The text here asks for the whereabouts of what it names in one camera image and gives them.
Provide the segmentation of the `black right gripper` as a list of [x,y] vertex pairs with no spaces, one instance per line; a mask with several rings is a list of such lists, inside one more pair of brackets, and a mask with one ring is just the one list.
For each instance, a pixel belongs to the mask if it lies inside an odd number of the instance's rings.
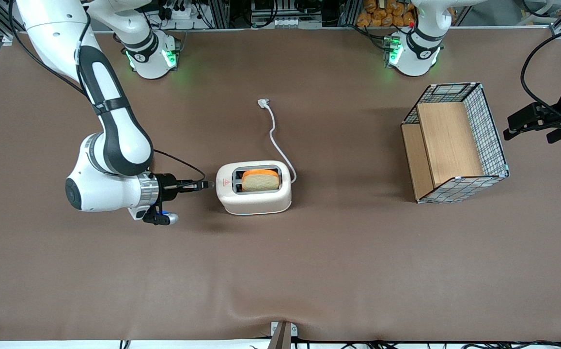
[[212,189],[215,185],[214,181],[208,180],[180,180],[171,173],[158,173],[158,204],[172,201],[178,195],[178,191],[201,191],[205,189]]

